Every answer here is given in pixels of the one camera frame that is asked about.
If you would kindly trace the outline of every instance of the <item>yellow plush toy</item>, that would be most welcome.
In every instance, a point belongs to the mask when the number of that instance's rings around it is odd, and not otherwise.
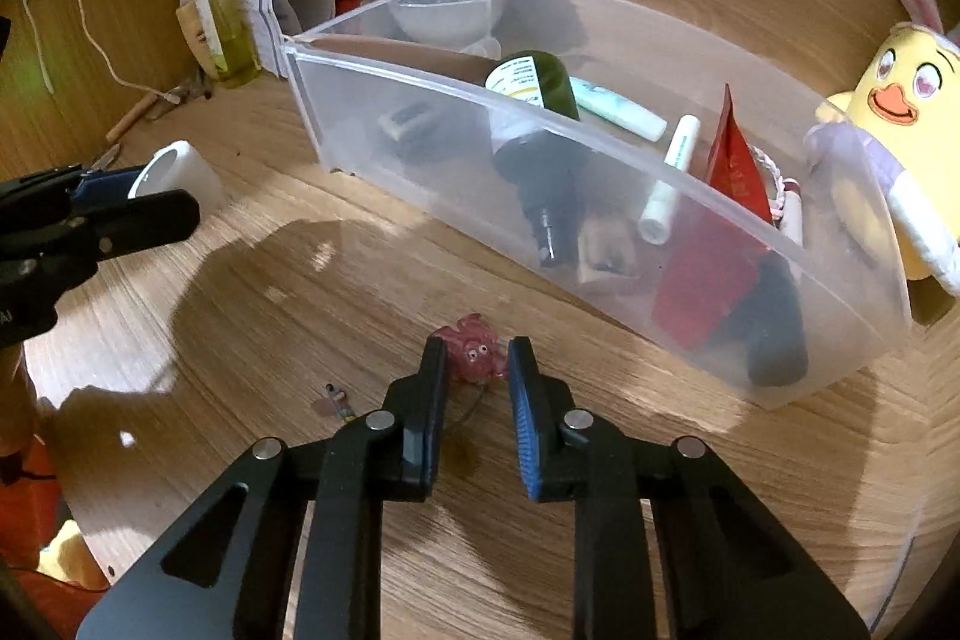
[[[960,47],[944,35],[934,0],[901,1],[912,22],[893,28],[854,90],[829,100],[859,129],[894,220],[907,280],[932,275],[957,296]],[[852,225],[854,194],[834,197],[840,213],[851,217],[853,234],[869,247],[872,227]]]

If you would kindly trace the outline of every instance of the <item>bottle label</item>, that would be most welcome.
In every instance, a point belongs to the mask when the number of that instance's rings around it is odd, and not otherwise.
[[[206,46],[214,60],[223,60],[224,48],[220,44],[220,35],[217,33],[217,26],[213,23],[213,12],[210,11],[210,0],[193,0],[197,4],[197,14],[200,15],[200,23],[203,25],[203,37]]]
[[[509,95],[534,106],[544,106],[544,92],[536,76],[536,65],[530,55],[514,58],[500,64],[487,77],[484,87]],[[491,112],[490,140],[493,152],[510,140],[541,130],[541,124],[523,116],[507,114],[501,110]]]

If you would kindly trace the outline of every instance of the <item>wooden stick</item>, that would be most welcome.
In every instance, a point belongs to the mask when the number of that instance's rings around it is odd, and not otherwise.
[[[141,100],[133,104],[133,107],[130,108],[130,111],[126,115],[123,115],[118,124],[114,125],[112,129],[107,131],[107,144],[113,145],[116,143],[120,137],[130,130],[131,126],[142,118],[143,113],[152,107],[152,105],[157,103],[157,100],[160,97],[155,94],[155,92],[148,92],[144,94]]]

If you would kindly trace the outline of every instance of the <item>orange beak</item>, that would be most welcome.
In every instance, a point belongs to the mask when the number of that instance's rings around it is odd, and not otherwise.
[[[904,88],[898,82],[871,90],[867,105],[879,118],[895,125],[913,125],[920,117],[920,111],[906,100]]]

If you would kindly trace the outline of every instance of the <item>black spray bottle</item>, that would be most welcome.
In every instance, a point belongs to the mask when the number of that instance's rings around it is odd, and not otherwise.
[[[490,72],[486,87],[580,120],[566,68],[549,52],[527,50],[504,58]],[[544,130],[536,121],[503,114],[491,118],[491,145],[497,172],[517,186],[541,266],[576,263],[577,173],[587,149]]]

